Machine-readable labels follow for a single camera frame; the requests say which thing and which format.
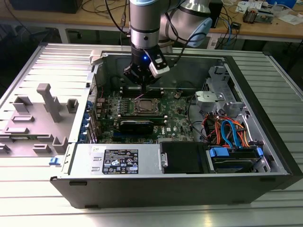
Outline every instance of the warning label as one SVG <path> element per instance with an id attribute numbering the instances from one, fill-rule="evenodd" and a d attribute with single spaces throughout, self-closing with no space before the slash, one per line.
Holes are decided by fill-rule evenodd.
<path id="1" fill-rule="evenodd" d="M 105 150 L 104 174 L 138 174 L 138 150 Z"/>

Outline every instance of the black cable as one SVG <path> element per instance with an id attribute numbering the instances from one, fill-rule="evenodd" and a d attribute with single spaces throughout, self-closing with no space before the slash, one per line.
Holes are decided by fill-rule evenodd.
<path id="1" fill-rule="evenodd" d="M 170 24 L 170 27 L 171 27 L 171 30 L 172 30 L 173 34 L 176 36 L 175 42 L 177 42 L 178 39 L 179 39 L 178 31 L 176 30 L 175 26 L 172 24 L 168 13 L 165 13 L 165 17 L 166 17 L 168 23 Z"/>
<path id="2" fill-rule="evenodd" d="M 220 14 L 223 14 L 223 15 L 227 16 L 227 21 L 228 21 L 229 25 L 231 26 L 231 33 L 232 33 L 232 23 L 233 23 L 232 18 L 228 15 L 228 12 L 227 12 L 225 6 L 223 6 L 223 8 L 224 8 L 224 10 L 225 10 L 226 13 L 220 13 Z M 216 50 L 220 47 L 220 45 L 221 45 L 221 49 L 222 49 L 222 48 L 223 48 L 223 45 L 226 44 L 226 43 L 228 42 L 228 40 L 227 40 L 225 43 L 223 43 L 223 42 L 224 42 L 224 39 L 226 38 L 226 36 L 227 36 L 227 34 L 228 34 L 228 32 L 229 32 L 229 28 L 227 28 L 227 31 L 226 31 L 226 33 L 225 33 L 223 39 L 222 39 L 222 40 L 219 42 L 219 44 L 215 47 Z"/>
<path id="3" fill-rule="evenodd" d="M 197 123 L 197 122 L 202 122 L 202 121 L 195 121 L 195 122 L 191 122 L 190 118 L 189 118 L 189 109 L 190 109 L 190 106 L 191 106 L 191 103 L 193 102 L 193 99 L 194 99 L 195 95 L 193 95 L 190 99 L 190 102 L 189 102 L 189 105 L 188 105 L 188 108 L 187 108 L 187 119 L 189 121 L 189 125 L 193 128 L 193 130 L 195 130 L 197 133 L 199 133 L 199 135 L 201 136 L 201 141 L 204 140 L 205 143 L 209 144 L 209 141 L 207 141 L 207 138 L 203 135 L 202 132 L 200 132 L 193 124 L 194 123 Z"/>
<path id="4" fill-rule="evenodd" d="M 120 32 L 122 32 L 124 35 L 126 35 L 127 33 L 125 31 L 123 31 L 119 25 L 117 24 L 117 22 L 115 21 L 115 19 L 113 18 L 113 15 L 112 13 L 110 12 L 110 9 L 108 7 L 108 3 L 107 3 L 107 0 L 104 0 L 104 3 L 105 3 L 105 6 L 106 6 L 106 9 L 107 9 L 107 12 L 109 14 L 109 17 L 112 19 L 113 23 L 115 24 L 115 26 L 119 29 Z"/>
<path id="5" fill-rule="evenodd" d="M 127 0 L 125 0 L 125 4 L 124 4 L 124 10 L 123 10 L 123 14 L 122 14 L 122 18 L 121 18 L 121 22 L 122 24 L 122 31 L 124 29 L 125 23 L 126 23 L 126 6 L 127 6 Z M 122 32 L 120 33 L 120 44 L 122 46 Z"/>
<path id="6" fill-rule="evenodd" d="M 112 9 L 110 9 L 110 11 L 112 11 L 112 10 L 114 10 L 114 9 L 117 9 L 117 8 L 121 8 L 121 7 L 123 7 L 124 5 L 122 5 L 122 6 L 117 6 L 117 7 L 114 7 L 114 8 L 112 8 Z M 98 13 L 105 13 L 105 12 L 107 12 L 107 10 L 104 10 L 104 11 L 100 11 L 100 12 L 98 12 Z"/>
<path id="7" fill-rule="evenodd" d="M 192 38 L 194 38 L 195 36 L 197 36 L 197 35 L 204 35 L 204 36 L 206 37 L 206 34 L 205 34 L 204 32 L 198 32 L 198 33 L 192 34 L 192 35 L 190 36 L 190 38 L 189 38 L 189 39 L 186 41 L 186 43 L 184 44 L 184 46 L 183 46 L 183 48 L 182 48 L 182 50 L 181 50 L 181 53 L 179 54 L 179 56 L 177 57 L 177 60 L 175 61 L 175 64 L 181 59 L 181 57 L 182 57 L 182 55 L 183 55 L 183 52 L 184 52 L 186 46 L 188 45 L 189 41 L 190 41 Z"/>
<path id="8" fill-rule="evenodd" d="M 22 27 L 24 27 L 24 29 L 31 35 L 33 36 L 33 34 L 28 30 L 27 27 L 24 26 L 24 24 L 12 13 L 12 11 L 9 9 L 9 6 L 6 2 L 6 0 L 4 0 L 4 4 L 5 4 L 5 7 L 7 8 L 7 10 L 9 11 L 9 13 L 12 15 L 12 17 L 19 22 L 19 24 L 21 24 Z"/>
<path id="9" fill-rule="evenodd" d="M 176 27 L 172 24 L 172 21 L 171 21 L 169 15 L 168 15 L 168 13 L 165 13 L 165 17 L 166 17 L 166 19 L 167 19 L 167 21 L 168 21 L 168 23 L 169 23 L 169 25 L 170 25 L 170 27 L 171 27 L 171 30 L 172 30 L 173 34 L 174 34 L 174 35 L 176 36 L 176 38 L 177 38 L 177 39 L 174 40 L 174 41 L 177 42 L 178 40 L 182 40 L 183 42 L 187 42 L 187 41 L 188 41 L 187 39 L 183 39 L 183 38 L 181 38 L 181 37 L 179 36 L 178 31 L 177 31 Z M 203 38 L 201 38 L 201 39 L 198 39 L 198 40 L 195 40 L 195 41 L 189 41 L 189 43 L 200 42 L 200 41 L 202 41 L 202 40 L 204 40 L 204 39 L 205 39 L 205 37 L 203 37 Z"/>
<path id="10" fill-rule="evenodd" d="M 85 6 L 87 3 L 91 2 L 91 1 L 92 1 L 92 0 L 87 0 L 86 2 L 84 2 L 84 3 L 81 5 L 81 9 L 84 10 L 85 12 L 88 12 L 88 13 L 105 13 L 105 12 L 107 12 L 107 9 L 106 9 L 106 10 L 103 10 L 103 11 L 98 10 L 99 7 L 102 7 L 102 6 L 105 6 L 105 5 L 98 5 L 98 6 L 95 8 L 95 11 L 90 11 L 90 10 L 88 10 L 88 9 L 85 9 L 84 6 Z M 117 7 L 111 8 L 111 9 L 109 9 L 109 10 L 112 11 L 112 10 L 114 10 L 114 9 L 118 9 L 118 8 L 121 8 L 121 7 L 124 7 L 124 5 L 117 6 Z"/>

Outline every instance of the power cable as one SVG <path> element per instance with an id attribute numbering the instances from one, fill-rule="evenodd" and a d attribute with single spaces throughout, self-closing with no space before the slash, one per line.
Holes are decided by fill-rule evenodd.
<path id="1" fill-rule="evenodd" d="M 110 12 L 110 9 L 108 7 L 108 2 L 107 0 L 104 0 L 104 3 L 105 3 L 105 6 L 106 6 L 106 9 L 107 9 L 107 12 L 109 14 L 109 17 L 112 19 L 113 23 L 115 24 L 115 26 L 119 29 L 120 32 L 122 32 L 124 35 L 127 35 L 127 32 L 123 31 L 122 28 L 119 27 L 119 25 L 117 24 L 117 22 L 115 21 L 115 19 L 113 18 L 113 15 L 112 13 Z"/>
<path id="2" fill-rule="evenodd" d="M 167 21 L 168 21 L 168 23 L 169 23 L 169 25 L 170 25 L 170 27 L 171 27 L 171 30 L 172 30 L 173 34 L 174 34 L 174 35 L 176 36 L 176 38 L 177 38 L 177 39 L 175 40 L 175 42 L 177 42 L 178 40 L 182 40 L 182 41 L 184 41 L 184 42 L 187 42 L 187 41 L 188 41 L 187 39 L 183 39 L 183 38 L 181 38 L 181 37 L 179 36 L 178 31 L 177 31 L 176 27 L 172 24 L 172 21 L 171 21 L 169 15 L 168 15 L 168 13 L 165 13 L 165 17 L 166 17 L 166 19 L 167 19 Z M 201 38 L 201 39 L 199 39 L 199 40 L 189 41 L 189 43 L 200 42 L 200 41 L 202 41 L 202 40 L 204 40 L 204 39 L 205 39 L 205 37 L 203 37 L 203 38 Z"/>
<path id="3" fill-rule="evenodd" d="M 183 55 L 183 52 L 184 52 L 186 46 L 188 45 L 188 43 L 190 42 L 190 40 L 191 40 L 192 38 L 194 38 L 195 36 L 197 36 L 197 35 L 204 35 L 204 36 L 206 37 L 206 34 L 205 34 L 204 32 L 198 32 L 198 33 L 192 34 L 192 35 L 190 36 L 190 38 L 189 38 L 189 39 L 186 41 L 186 43 L 184 44 L 184 46 L 183 46 L 183 48 L 182 48 L 182 50 L 181 50 L 181 53 L 179 54 L 179 56 L 177 57 L 177 60 L 175 61 L 175 64 L 181 59 L 181 57 L 182 57 L 182 55 Z"/>

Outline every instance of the table leg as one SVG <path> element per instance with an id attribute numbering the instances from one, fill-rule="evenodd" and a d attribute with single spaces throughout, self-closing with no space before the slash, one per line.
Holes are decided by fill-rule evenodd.
<path id="1" fill-rule="evenodd" d="M 68 32 L 65 28 L 59 27 L 58 28 L 59 34 L 60 34 L 60 38 L 61 38 L 61 42 L 63 44 L 70 44 L 70 38 L 68 36 Z"/>
<path id="2" fill-rule="evenodd" d="M 214 49 L 216 47 L 218 39 L 221 37 L 221 35 L 222 35 L 221 33 L 211 33 L 207 48 Z"/>
<path id="3" fill-rule="evenodd" d="M 101 39 L 100 39 L 100 31 L 96 30 L 96 41 L 97 43 L 100 43 L 101 42 Z"/>

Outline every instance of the cable on desk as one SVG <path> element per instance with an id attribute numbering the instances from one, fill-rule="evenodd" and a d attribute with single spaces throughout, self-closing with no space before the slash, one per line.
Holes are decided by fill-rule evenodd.
<path id="1" fill-rule="evenodd" d="M 107 9 L 107 12 L 108 12 L 108 14 L 109 14 L 109 17 L 112 19 L 112 21 L 113 21 L 113 23 L 115 24 L 115 26 L 120 30 L 120 32 L 122 32 L 123 34 L 127 34 L 125 31 L 123 31 L 123 29 L 121 29 L 120 27 L 119 27 L 119 25 L 117 24 L 117 22 L 115 21 L 115 19 L 113 18 L 113 15 L 112 15 L 112 13 L 110 12 L 110 9 L 109 9 L 109 7 L 108 7 L 108 2 L 107 2 L 107 0 L 104 0 L 104 3 L 105 3 L 105 6 L 106 6 L 106 9 Z"/>
<path id="2" fill-rule="evenodd" d="M 24 26 L 24 24 L 13 14 L 13 12 L 9 9 L 9 6 L 8 6 L 8 4 L 7 4 L 7 2 L 6 2 L 6 0 L 3 0 L 4 1 L 4 4 L 5 4 L 5 7 L 6 7 L 6 9 L 9 11 L 9 13 L 12 15 L 12 17 L 16 20 L 16 21 L 18 21 L 19 22 L 19 24 L 22 26 L 22 27 L 24 27 L 24 29 L 31 35 L 31 36 L 33 36 L 33 34 L 28 30 L 28 28 L 27 27 L 25 27 Z"/>
<path id="3" fill-rule="evenodd" d="M 116 0 L 112 0 L 112 1 L 114 1 L 114 2 L 109 3 L 109 4 L 108 4 L 109 6 L 112 5 L 113 3 L 115 3 Z M 105 4 L 98 5 L 96 8 L 94 8 L 95 11 L 90 11 L 90 10 L 88 10 L 88 9 L 85 9 L 84 6 L 85 6 L 87 3 L 89 3 L 89 2 L 92 2 L 92 0 L 87 0 L 86 2 L 84 2 L 84 3 L 81 5 L 81 9 L 84 10 L 84 11 L 86 11 L 86 12 L 88 12 L 88 13 L 96 13 L 96 14 L 98 14 L 98 13 L 106 13 L 106 12 L 107 12 L 107 9 L 106 9 L 106 10 L 102 10 L 102 11 L 98 10 L 99 7 L 105 6 Z M 110 11 L 115 10 L 115 9 L 118 9 L 118 8 L 121 8 L 121 7 L 124 7 L 124 5 L 121 5 L 121 6 L 117 6 L 117 7 L 111 8 Z"/>
<path id="4" fill-rule="evenodd" d="M 220 13 L 220 14 L 227 16 L 227 19 L 226 19 L 226 18 L 223 18 L 223 17 L 219 17 L 219 19 L 225 20 L 226 22 L 228 22 L 229 27 L 227 28 L 227 27 L 225 26 L 225 27 L 227 28 L 227 31 L 226 31 L 226 33 L 225 33 L 223 39 L 222 39 L 222 40 L 219 42 L 219 44 L 215 47 L 216 50 L 220 47 L 220 45 L 221 45 L 221 48 L 223 48 L 223 45 L 224 45 L 224 44 L 227 44 L 228 42 L 231 41 L 231 39 L 229 38 L 225 43 L 223 43 L 223 42 L 224 42 L 224 39 L 225 39 L 226 36 L 227 36 L 227 34 L 228 34 L 228 33 L 230 34 L 229 37 L 231 37 L 231 34 L 232 34 L 232 28 L 231 28 L 232 18 L 228 15 L 228 12 L 227 12 L 227 9 L 226 9 L 225 6 L 223 6 L 223 9 L 225 10 L 226 13 Z"/>

